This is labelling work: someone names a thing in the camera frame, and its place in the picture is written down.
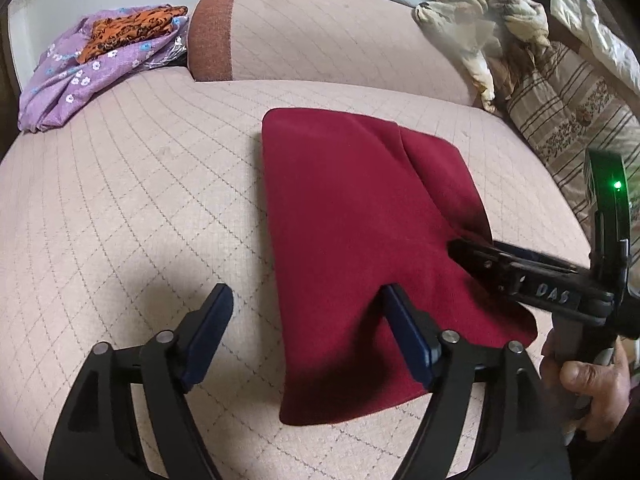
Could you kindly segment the person's right hand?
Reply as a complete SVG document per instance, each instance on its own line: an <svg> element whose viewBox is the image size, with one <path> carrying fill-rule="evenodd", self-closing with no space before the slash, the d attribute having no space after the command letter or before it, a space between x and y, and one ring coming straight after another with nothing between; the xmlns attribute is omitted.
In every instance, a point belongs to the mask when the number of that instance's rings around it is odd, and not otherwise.
<svg viewBox="0 0 640 480"><path fill-rule="evenodd" d="M628 410L631 390L627 353L620 338L615 341L613 361L607 366L579 361L560 365L554 359L554 350L555 333L550 330L541 350L544 385L551 390L562 386L578 396L589 396L590 412L582 419L580 429L590 442L611 437Z"/></svg>

